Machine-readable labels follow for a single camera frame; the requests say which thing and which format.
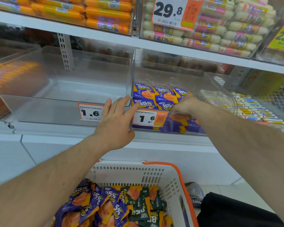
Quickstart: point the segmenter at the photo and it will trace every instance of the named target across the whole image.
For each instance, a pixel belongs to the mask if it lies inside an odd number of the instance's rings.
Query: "white plastic basket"
[[[198,227],[195,211],[185,188],[180,170],[173,164],[161,162],[129,162],[100,160],[86,176],[100,186],[155,186],[167,202],[167,214],[175,227]],[[185,224],[181,200],[189,225]]]

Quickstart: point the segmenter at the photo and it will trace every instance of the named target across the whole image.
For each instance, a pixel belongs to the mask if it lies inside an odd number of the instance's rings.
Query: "black pants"
[[[284,227],[274,213],[210,192],[201,204],[199,227]]]

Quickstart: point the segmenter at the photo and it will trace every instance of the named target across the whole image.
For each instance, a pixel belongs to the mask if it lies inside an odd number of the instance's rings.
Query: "shoe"
[[[193,203],[193,206],[196,208],[201,207],[201,203],[204,198],[204,192],[200,185],[198,183],[189,183],[186,186],[186,189],[188,191],[188,194],[190,196],[191,202]]]

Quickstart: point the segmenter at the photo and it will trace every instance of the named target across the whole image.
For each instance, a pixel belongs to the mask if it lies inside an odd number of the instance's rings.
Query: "orange price tag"
[[[81,120],[93,120],[93,121],[101,120],[104,108],[103,105],[78,103],[78,107],[80,110]]]
[[[162,127],[167,118],[167,115],[168,112],[166,111],[139,109],[135,112],[135,115],[133,117],[133,124]]]
[[[203,2],[204,0],[156,0],[151,22],[192,31]]]

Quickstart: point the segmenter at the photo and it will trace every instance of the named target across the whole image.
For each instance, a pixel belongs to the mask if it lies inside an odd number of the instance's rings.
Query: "white shelf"
[[[200,51],[187,47],[144,40],[134,36],[130,37],[113,34],[100,30],[93,30],[80,26],[13,14],[5,11],[0,11],[0,22],[284,74],[284,66],[282,65]]]

